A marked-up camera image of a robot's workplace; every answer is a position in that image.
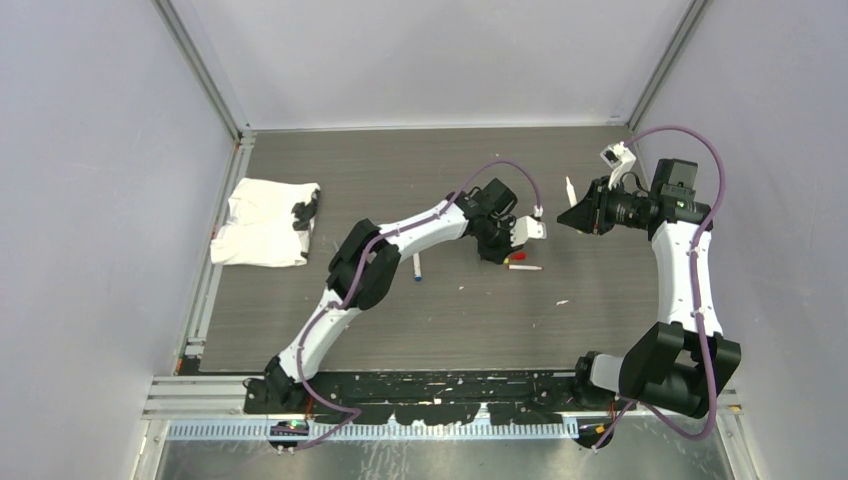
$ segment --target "gray floor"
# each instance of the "gray floor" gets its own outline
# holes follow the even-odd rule
[[[544,270],[483,263],[472,239],[427,250],[424,281],[402,264],[388,297],[351,323],[322,368],[563,368],[588,350],[623,354],[656,319],[646,233],[617,227],[596,237],[555,219],[568,205],[565,175],[582,196],[609,172],[600,150],[627,137],[621,127],[260,134],[248,177],[321,184],[309,264],[224,267],[201,368],[264,367],[315,308],[333,241],[362,218],[397,221],[435,205],[497,158],[518,161],[540,184],[548,239],[528,246],[526,263]],[[494,175],[518,195],[514,213],[525,215],[533,202],[527,181],[498,166],[477,185]]]
[[[699,420],[676,419],[689,431]],[[265,442],[166,442],[157,478],[732,479],[721,437],[683,440],[655,417],[624,417],[593,455],[572,440],[328,442],[277,456]]]

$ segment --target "folded cloth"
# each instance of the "folded cloth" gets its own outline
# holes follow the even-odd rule
[[[306,265],[321,187],[242,179],[229,199],[227,223],[210,245],[212,263]]]

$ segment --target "robotic arm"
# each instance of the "robotic arm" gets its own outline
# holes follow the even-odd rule
[[[635,157],[623,145],[608,147],[601,156],[614,168],[612,176],[592,181],[586,197],[561,214],[557,222],[585,233],[603,235],[615,225],[648,232],[659,269],[659,314],[657,323],[623,357],[589,352],[576,367],[574,398],[596,407],[615,396],[649,403],[693,418],[708,409],[707,377],[699,348],[693,315],[691,241],[710,211],[695,202],[698,165],[677,159],[659,162],[650,191],[628,193],[621,183]],[[716,390],[727,384],[741,359],[738,343],[723,337],[713,309],[707,253],[712,225],[707,226],[698,245],[698,285],[701,310],[715,374]],[[694,365],[677,361],[689,352]]]
[[[541,212],[517,220],[512,216],[517,200],[506,185],[494,179],[483,189],[460,192],[453,203],[443,200],[400,222],[374,225],[365,219],[357,223],[330,262],[327,286],[311,317],[317,322],[304,325],[294,341],[271,360],[266,378],[279,387],[311,379],[341,332],[357,315],[386,296],[398,265],[413,254],[472,236],[477,239],[480,257],[500,265],[529,239],[545,238],[545,225],[534,218]],[[384,238],[373,245],[361,268],[360,257],[366,246],[381,236]],[[348,296],[347,306],[342,307]],[[300,369],[298,349],[302,349]]]

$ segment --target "marker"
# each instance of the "marker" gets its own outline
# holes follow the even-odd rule
[[[565,176],[565,192],[568,194],[568,203],[571,206],[577,205],[577,195],[574,193],[574,186],[571,184],[571,179],[568,175]]]
[[[417,253],[412,255],[412,271],[415,274],[415,281],[421,281],[421,257]]]
[[[542,269],[542,267],[537,267],[536,265],[515,265],[515,264],[510,264],[510,265],[509,265],[509,269],[510,269],[510,270],[533,270],[533,271],[535,271],[535,270],[541,270],[541,269]]]

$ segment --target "white wall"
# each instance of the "white wall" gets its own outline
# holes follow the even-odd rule
[[[1,18],[0,478],[127,478],[232,143],[149,0]]]
[[[767,478],[848,470],[846,21],[844,0],[714,2],[642,125],[693,127],[727,164],[713,294],[742,344],[738,387]],[[696,142],[663,133],[641,147],[699,162],[712,201]]]
[[[689,1],[174,3],[232,110],[287,129],[622,124]]]

